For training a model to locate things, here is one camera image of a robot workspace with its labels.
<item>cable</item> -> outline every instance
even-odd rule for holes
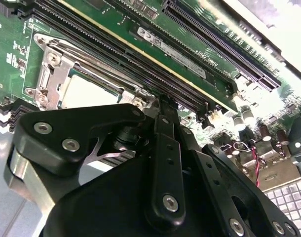
[[[236,144],[243,144],[243,146],[246,147],[247,150],[238,149],[238,148],[236,147]],[[235,150],[238,150],[238,151],[241,151],[241,152],[250,152],[249,147],[248,147],[248,146],[246,145],[246,143],[244,143],[244,142],[235,142],[235,143],[233,144],[233,147],[235,148]]]
[[[254,157],[254,160],[256,160],[256,186],[259,187],[260,185],[260,180],[259,180],[259,170],[260,170],[260,162],[259,162],[259,157],[256,153],[256,147],[252,147],[252,152],[253,152],[253,157]]]

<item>bolt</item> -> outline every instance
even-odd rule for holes
[[[61,58],[55,53],[49,53],[47,55],[47,60],[53,67],[56,67],[61,63]]]
[[[165,118],[162,119],[164,121],[164,123],[169,124],[169,121]]]
[[[190,135],[191,134],[191,131],[189,129],[187,129],[186,127],[184,127],[184,131],[186,134]]]
[[[42,37],[38,37],[37,38],[37,42],[39,43],[39,44],[41,44],[41,45],[44,45],[45,44],[45,39],[43,39]]]
[[[229,220],[229,225],[232,228],[233,231],[235,231],[235,233],[238,236],[244,236],[245,232],[244,232],[244,228],[242,227],[242,225],[234,218],[231,218]]]
[[[80,144],[78,141],[68,138],[62,142],[62,147],[69,152],[76,152],[80,149]]]
[[[211,150],[212,150],[212,152],[215,153],[215,154],[220,153],[220,152],[219,152],[219,149],[218,149],[217,147],[215,147],[215,146],[211,146]]]
[[[37,122],[34,124],[33,128],[37,133],[43,135],[49,134],[53,130],[52,126],[45,122]]]
[[[177,200],[171,195],[165,195],[162,201],[168,211],[176,212],[179,208]]]
[[[142,106],[142,104],[139,101],[134,101],[133,105],[136,106],[137,108]]]
[[[301,147],[301,143],[300,142],[296,142],[294,145],[295,145],[296,148],[300,148]]]
[[[37,101],[42,105],[46,105],[48,103],[47,97],[41,93],[37,95]]]
[[[292,226],[290,226],[288,223],[285,223],[285,226],[286,226],[287,230],[288,230],[289,232],[291,232],[291,234],[293,234],[294,236],[297,235],[297,233],[295,232],[295,230],[293,229]]]
[[[277,223],[276,221],[273,221],[272,223],[273,223],[273,227],[275,228],[275,230],[279,234],[284,235],[285,232],[284,232],[284,229],[282,228],[282,226],[279,223]]]
[[[138,112],[138,111],[136,111],[136,110],[132,110],[132,112],[133,112],[133,114],[135,114],[136,116],[140,116],[140,115],[141,115],[141,113]]]
[[[26,93],[27,93],[28,95],[33,95],[33,94],[34,94],[33,90],[31,90],[31,89],[27,89],[27,90],[26,90]]]

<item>pcie slot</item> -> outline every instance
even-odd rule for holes
[[[167,1],[163,12],[263,89],[272,91],[281,85],[281,82],[256,59],[253,59],[229,39],[226,40],[217,30],[192,13],[180,1],[176,0],[176,3]]]
[[[44,5],[42,6],[42,8],[34,6],[33,10],[28,12],[28,15],[26,15],[25,12],[21,12],[21,18],[31,17],[30,14],[32,14],[35,19],[47,24],[57,32],[70,38],[79,47],[82,47],[92,55],[103,59],[103,61],[110,66],[118,70],[126,71],[129,77],[134,78],[140,83],[146,82],[146,85],[161,91],[161,93],[168,93],[168,95],[175,98],[181,105],[193,111],[197,111],[200,106],[204,105],[206,102],[206,99],[203,96],[198,96],[199,93],[192,88],[185,88],[185,85],[173,76],[170,76],[169,78],[161,77],[154,74],[157,69],[152,69],[152,71],[147,70],[145,66],[149,66],[150,69],[151,65],[153,65],[149,60],[143,58],[136,61],[136,58],[130,59],[127,54],[123,55],[123,53],[121,53],[120,55],[115,53],[114,48],[110,48],[110,45],[112,45],[110,41],[103,39],[102,37],[96,37],[95,34],[92,34],[92,32],[84,27],[85,24],[82,23],[84,20],[79,18],[79,21],[76,21],[82,23],[82,30],[80,31],[80,26],[72,26],[72,22],[69,21],[69,19],[75,19],[76,16],[70,16],[70,14],[64,16],[62,12],[59,11],[61,7],[59,9],[46,9]]]

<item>capacitor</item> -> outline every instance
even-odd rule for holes
[[[224,151],[224,153],[227,156],[227,158],[233,158],[233,155],[231,153],[231,148],[229,148],[226,151]]]
[[[253,115],[253,113],[251,112],[251,110],[245,110],[243,113],[243,119],[246,125],[249,126],[255,126],[256,125],[256,119]]]
[[[246,128],[244,120],[241,116],[236,116],[233,118],[234,126],[237,131],[242,131]]]
[[[285,134],[285,131],[283,129],[277,131],[277,137],[278,141],[280,142],[281,145],[289,145],[289,139],[287,135]]]
[[[231,147],[231,154],[233,155],[233,156],[236,156],[236,155],[238,155],[239,153],[240,153],[240,151],[239,150],[236,150],[235,149],[235,147],[234,147],[234,143],[235,143],[236,141],[232,141],[231,142],[231,145],[232,145],[232,147]]]
[[[261,135],[264,142],[268,142],[268,141],[271,140],[271,134],[268,130],[267,125],[264,125],[264,124],[260,125],[259,126],[259,132],[260,132],[260,135]]]

